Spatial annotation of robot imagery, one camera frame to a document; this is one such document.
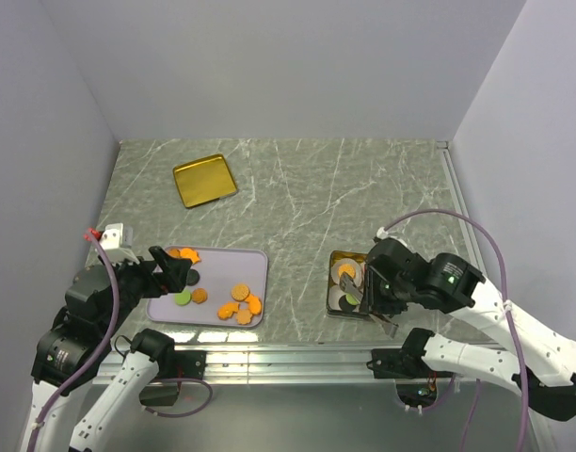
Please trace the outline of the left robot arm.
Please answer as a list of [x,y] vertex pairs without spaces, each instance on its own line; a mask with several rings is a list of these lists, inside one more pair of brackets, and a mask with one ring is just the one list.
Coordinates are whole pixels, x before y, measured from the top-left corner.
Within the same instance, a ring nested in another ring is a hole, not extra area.
[[113,264],[101,248],[100,262],[80,270],[65,293],[65,305],[39,340],[31,377],[32,407],[21,449],[66,447],[72,429],[54,423],[54,408],[79,408],[79,392],[95,378],[111,351],[111,337],[142,299],[180,293],[189,259],[152,246],[150,261],[138,257]]

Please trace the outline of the metal tongs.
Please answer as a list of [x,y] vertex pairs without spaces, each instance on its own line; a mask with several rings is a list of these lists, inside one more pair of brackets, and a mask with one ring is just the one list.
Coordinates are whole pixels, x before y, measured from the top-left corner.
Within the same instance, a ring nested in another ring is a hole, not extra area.
[[[352,279],[349,276],[344,274],[340,279],[339,286],[345,293],[352,295],[360,302],[360,308],[363,307],[362,304],[363,293],[353,283]],[[389,318],[387,318],[384,315],[377,315],[377,314],[368,314],[368,317],[372,319],[374,322],[376,322],[377,325],[379,325],[389,337],[391,338],[395,337],[398,331],[398,325],[390,321]]]

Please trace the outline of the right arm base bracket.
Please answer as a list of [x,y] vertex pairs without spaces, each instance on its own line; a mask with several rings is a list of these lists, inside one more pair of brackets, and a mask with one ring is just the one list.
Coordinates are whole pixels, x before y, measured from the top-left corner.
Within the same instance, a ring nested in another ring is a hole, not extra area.
[[366,367],[374,379],[391,379],[395,383],[396,403],[406,412],[419,415],[436,409],[456,388],[456,375],[431,370],[417,357],[401,349],[374,348]]

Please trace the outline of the black white sandwich cookie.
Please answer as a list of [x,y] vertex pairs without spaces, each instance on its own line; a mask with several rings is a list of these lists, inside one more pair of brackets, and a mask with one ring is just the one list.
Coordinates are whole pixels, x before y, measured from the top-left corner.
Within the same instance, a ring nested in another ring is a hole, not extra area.
[[337,311],[341,315],[359,315],[360,306],[350,304],[346,301],[346,299],[339,299]]

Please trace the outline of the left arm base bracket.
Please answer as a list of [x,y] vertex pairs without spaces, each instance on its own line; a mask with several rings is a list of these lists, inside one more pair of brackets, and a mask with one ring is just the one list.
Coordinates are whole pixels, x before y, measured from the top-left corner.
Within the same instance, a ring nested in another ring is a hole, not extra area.
[[[202,380],[206,365],[204,350],[176,350],[171,364],[160,371],[155,379],[188,378]],[[139,401],[146,407],[171,407],[178,401],[182,382],[155,382],[144,388]]]

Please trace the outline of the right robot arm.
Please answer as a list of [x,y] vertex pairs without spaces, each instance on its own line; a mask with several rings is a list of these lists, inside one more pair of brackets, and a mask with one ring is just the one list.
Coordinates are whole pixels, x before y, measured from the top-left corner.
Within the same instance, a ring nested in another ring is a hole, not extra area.
[[377,242],[365,261],[362,304],[373,315],[402,314],[411,304],[460,320],[499,344],[474,346],[423,328],[397,351],[375,349],[376,378],[459,374],[501,386],[555,421],[576,416],[576,342],[511,301],[464,259],[440,253],[426,261],[399,241]]

